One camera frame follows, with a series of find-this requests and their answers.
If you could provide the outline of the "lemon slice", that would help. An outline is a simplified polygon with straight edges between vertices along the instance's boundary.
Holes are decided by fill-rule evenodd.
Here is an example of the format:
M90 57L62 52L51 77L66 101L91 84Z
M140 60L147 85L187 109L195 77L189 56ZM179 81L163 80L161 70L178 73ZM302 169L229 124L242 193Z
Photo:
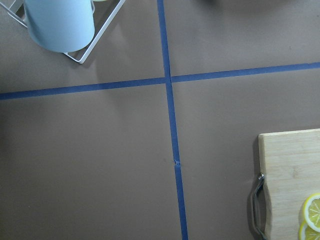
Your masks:
M313 193L303 203L303 218L315 232L320 232L320 193Z
M305 221L303 221L299 227L298 239L299 240L320 240L320 233L310 228L308 224Z

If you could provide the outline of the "wooden cutting board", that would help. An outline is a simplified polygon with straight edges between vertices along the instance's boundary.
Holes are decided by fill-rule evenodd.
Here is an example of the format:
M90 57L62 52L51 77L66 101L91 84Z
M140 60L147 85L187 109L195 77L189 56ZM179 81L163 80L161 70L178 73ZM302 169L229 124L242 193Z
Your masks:
M262 133L258 146L265 235L269 240L297 240L304 202L320 191L320 130Z

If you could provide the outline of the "lower lemon slice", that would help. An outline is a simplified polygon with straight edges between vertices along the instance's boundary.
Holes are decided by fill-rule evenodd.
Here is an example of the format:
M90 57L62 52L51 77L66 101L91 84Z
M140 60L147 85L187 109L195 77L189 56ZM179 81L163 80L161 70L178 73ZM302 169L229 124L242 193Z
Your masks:
M303 221L299 227L298 239L299 240L320 240L320 233L310 228L308 224L305 221Z

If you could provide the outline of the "upper lemon slice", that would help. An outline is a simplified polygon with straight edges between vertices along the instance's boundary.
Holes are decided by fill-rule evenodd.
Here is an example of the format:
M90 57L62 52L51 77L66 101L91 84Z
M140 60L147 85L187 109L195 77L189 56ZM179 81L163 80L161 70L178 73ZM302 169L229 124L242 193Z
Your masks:
M303 203L303 218L315 232L320 232L320 193L313 193Z

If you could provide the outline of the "blue plastic cup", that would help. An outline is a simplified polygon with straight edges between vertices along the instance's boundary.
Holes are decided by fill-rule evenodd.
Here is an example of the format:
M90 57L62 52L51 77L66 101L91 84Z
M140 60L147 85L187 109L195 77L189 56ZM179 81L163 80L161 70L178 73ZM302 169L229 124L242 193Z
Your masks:
M23 6L30 37L49 51L75 52L94 37L90 0L25 0Z

